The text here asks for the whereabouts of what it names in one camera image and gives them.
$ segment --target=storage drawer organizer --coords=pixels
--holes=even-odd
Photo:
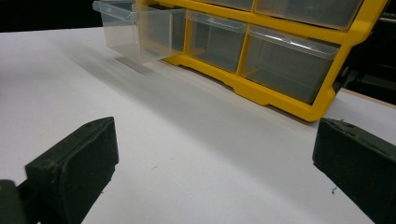
[[[95,1],[93,9],[107,45],[125,57],[191,67],[257,104],[314,121],[387,2],[134,0]]]

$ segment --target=white tabletop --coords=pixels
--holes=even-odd
[[[112,116],[120,163],[84,223],[372,223],[312,163],[318,123],[163,61],[131,63],[103,28],[0,34],[0,179]],[[326,117],[396,144],[396,110],[340,91]]]

